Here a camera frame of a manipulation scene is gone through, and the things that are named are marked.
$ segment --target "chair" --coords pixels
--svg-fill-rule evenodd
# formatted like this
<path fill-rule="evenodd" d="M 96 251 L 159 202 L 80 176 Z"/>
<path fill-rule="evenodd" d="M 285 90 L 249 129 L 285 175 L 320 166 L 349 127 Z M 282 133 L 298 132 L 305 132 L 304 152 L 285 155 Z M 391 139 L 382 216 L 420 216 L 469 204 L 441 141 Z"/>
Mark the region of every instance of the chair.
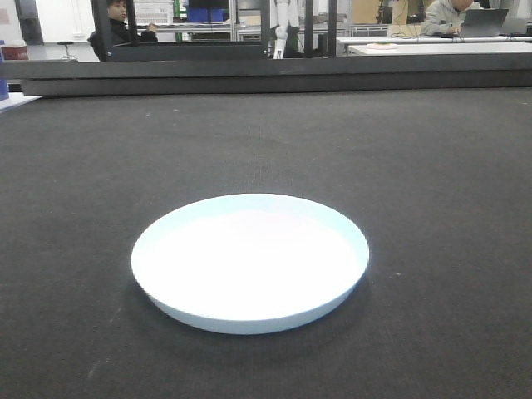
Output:
<path fill-rule="evenodd" d="M 57 42 L 57 44 L 59 46 L 65 46 L 65 55 L 61 57 L 62 60 L 73 60 L 73 61 L 77 61 L 77 57 L 76 56 L 73 56 L 69 51 L 68 51 L 68 46 L 70 46 L 71 44 L 74 44 L 74 42 Z"/>

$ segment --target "red container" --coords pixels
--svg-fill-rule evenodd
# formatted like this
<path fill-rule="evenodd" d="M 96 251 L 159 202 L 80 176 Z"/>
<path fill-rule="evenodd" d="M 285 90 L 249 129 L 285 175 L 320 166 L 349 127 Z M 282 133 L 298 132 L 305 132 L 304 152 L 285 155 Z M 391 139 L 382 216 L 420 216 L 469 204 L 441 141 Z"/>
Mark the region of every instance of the red container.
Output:
<path fill-rule="evenodd" d="M 27 60 L 26 46 L 2 46 L 3 59 L 7 60 Z"/>

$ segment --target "wall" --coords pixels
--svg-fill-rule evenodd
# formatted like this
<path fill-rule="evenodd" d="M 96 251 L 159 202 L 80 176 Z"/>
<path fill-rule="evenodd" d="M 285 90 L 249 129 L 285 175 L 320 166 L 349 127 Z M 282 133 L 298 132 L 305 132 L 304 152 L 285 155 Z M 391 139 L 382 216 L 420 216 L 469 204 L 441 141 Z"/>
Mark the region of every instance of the wall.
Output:
<path fill-rule="evenodd" d="M 519 0 L 516 16 L 519 18 L 532 19 L 532 0 Z"/>
<path fill-rule="evenodd" d="M 86 42 L 94 31 L 90 0 L 36 0 L 45 43 Z"/>
<path fill-rule="evenodd" d="M 6 44 L 23 45 L 15 0 L 0 0 L 0 40 Z"/>

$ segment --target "man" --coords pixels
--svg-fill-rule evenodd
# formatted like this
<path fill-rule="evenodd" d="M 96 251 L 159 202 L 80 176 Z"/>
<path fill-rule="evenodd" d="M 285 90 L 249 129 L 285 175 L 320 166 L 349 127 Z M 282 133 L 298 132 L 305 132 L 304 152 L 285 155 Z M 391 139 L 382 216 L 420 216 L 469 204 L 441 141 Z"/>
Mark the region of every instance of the man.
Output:
<path fill-rule="evenodd" d="M 111 25 L 111 40 L 113 45 L 128 43 L 130 33 L 126 28 L 126 1 L 125 0 L 107 0 L 107 15 Z M 141 42 L 157 42 L 157 27 L 151 23 L 147 29 L 139 36 Z M 99 32 L 93 32 L 87 39 L 92 46 L 92 50 L 98 56 L 100 61 L 105 61 L 106 51 L 103 47 L 103 41 Z"/>
<path fill-rule="evenodd" d="M 473 0 L 435 0 L 426 10 L 421 35 L 458 35 L 466 19 L 466 11 L 481 8 L 480 4 Z"/>

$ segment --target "white plate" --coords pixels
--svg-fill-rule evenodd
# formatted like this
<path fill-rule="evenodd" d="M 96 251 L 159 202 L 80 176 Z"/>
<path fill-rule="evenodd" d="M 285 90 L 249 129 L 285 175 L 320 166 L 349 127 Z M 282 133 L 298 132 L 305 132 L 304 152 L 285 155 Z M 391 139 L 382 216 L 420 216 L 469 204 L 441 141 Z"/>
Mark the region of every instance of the white plate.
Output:
<path fill-rule="evenodd" d="M 348 218 L 315 202 L 228 195 L 179 208 L 139 237 L 131 267 L 164 312 L 218 333 L 271 333 L 331 312 L 369 248 Z"/>

